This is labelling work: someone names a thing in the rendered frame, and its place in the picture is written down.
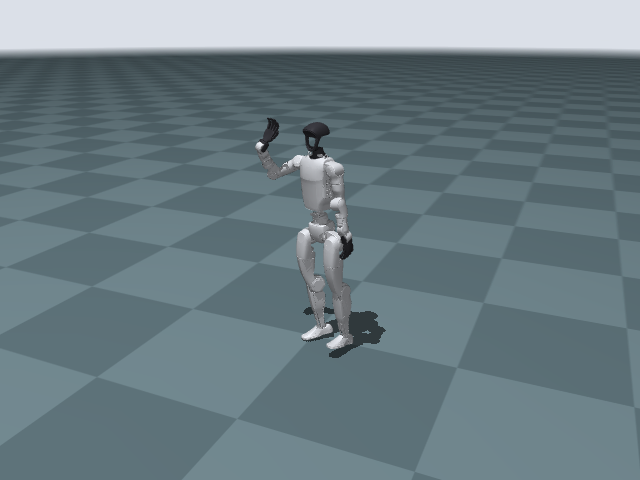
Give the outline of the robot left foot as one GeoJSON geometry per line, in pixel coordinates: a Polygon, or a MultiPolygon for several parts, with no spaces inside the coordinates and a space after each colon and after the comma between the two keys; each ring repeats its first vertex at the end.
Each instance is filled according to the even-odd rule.
{"type": "Polygon", "coordinates": [[[326,347],[329,349],[338,349],[352,343],[353,343],[353,336],[352,334],[349,333],[348,338],[344,338],[344,336],[338,335],[335,339],[328,342],[326,344],[326,347]]]}

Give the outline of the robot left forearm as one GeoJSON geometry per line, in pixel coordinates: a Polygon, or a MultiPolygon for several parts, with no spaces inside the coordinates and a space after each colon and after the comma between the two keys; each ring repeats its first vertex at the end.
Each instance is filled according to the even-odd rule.
{"type": "Polygon", "coordinates": [[[335,214],[335,218],[337,221],[337,233],[340,235],[340,238],[341,236],[344,236],[346,238],[346,241],[348,242],[352,239],[352,234],[349,231],[348,227],[348,210],[344,200],[339,201],[338,208],[340,212],[337,212],[335,214]]]}

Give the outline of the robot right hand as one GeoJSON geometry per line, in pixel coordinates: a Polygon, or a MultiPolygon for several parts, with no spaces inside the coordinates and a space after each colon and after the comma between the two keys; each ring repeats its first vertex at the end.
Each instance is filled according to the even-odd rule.
{"type": "Polygon", "coordinates": [[[264,132],[263,139],[259,140],[259,142],[262,142],[264,144],[264,146],[261,149],[262,153],[264,153],[267,150],[267,148],[269,146],[268,142],[272,142],[273,139],[275,139],[279,134],[279,131],[278,131],[279,123],[276,122],[275,119],[268,118],[268,117],[267,117],[267,119],[268,119],[267,129],[264,132]]]}

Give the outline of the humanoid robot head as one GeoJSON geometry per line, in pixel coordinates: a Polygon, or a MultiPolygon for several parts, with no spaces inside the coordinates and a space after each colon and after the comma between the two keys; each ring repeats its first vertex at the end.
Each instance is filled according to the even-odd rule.
{"type": "MultiPolygon", "coordinates": [[[[310,152],[313,152],[313,155],[311,155],[309,158],[310,159],[322,158],[322,157],[318,157],[317,156],[318,154],[322,154],[323,156],[325,156],[326,154],[323,150],[323,147],[318,147],[318,144],[322,136],[329,135],[330,133],[329,128],[321,122],[314,122],[307,125],[303,129],[303,133],[305,134],[305,142],[306,142],[307,149],[310,152]],[[313,137],[316,139],[314,146],[309,145],[309,137],[313,137]]],[[[326,157],[327,156],[325,156],[325,158],[326,157]]]]}

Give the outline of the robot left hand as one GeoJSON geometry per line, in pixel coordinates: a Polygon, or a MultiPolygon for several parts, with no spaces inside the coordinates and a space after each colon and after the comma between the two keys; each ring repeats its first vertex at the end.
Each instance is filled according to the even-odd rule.
{"type": "Polygon", "coordinates": [[[348,258],[351,252],[353,252],[353,243],[352,243],[352,239],[347,242],[344,236],[341,236],[341,242],[344,245],[343,245],[343,251],[339,257],[342,260],[345,260],[346,258],[348,258]]]}

